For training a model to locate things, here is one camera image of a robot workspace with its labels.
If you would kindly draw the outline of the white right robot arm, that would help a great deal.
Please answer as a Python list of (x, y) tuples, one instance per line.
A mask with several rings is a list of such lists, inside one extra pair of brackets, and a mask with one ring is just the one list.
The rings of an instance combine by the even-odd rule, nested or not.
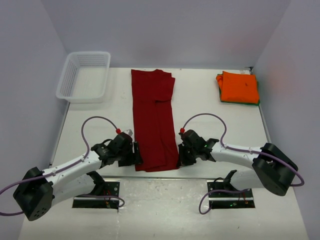
[(178, 146), (178, 167), (191, 166), (201, 159), (247, 168), (231, 170), (224, 178), (222, 188), (230, 197), (254, 188), (265, 188), (277, 196), (285, 196), (298, 171), (297, 165), (272, 143), (262, 147), (228, 146), (218, 139), (204, 140), (191, 129), (181, 129), (179, 135), (182, 143)]

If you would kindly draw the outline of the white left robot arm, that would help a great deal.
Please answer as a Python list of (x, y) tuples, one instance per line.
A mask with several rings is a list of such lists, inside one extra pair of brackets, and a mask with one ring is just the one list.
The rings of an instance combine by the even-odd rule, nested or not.
[(118, 163), (119, 167), (143, 163), (138, 142), (121, 132), (114, 139), (93, 145), (82, 156), (56, 167), (27, 171), (13, 198), (29, 221), (46, 214), (51, 207), (73, 197), (112, 198), (97, 172)]

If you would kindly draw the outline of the dark red t shirt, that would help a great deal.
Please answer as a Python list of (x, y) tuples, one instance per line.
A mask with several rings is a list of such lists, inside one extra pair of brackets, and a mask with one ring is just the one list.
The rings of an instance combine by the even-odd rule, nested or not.
[(172, 113), (175, 78), (160, 69), (131, 70), (134, 138), (143, 160), (136, 171), (177, 169), (179, 153)]

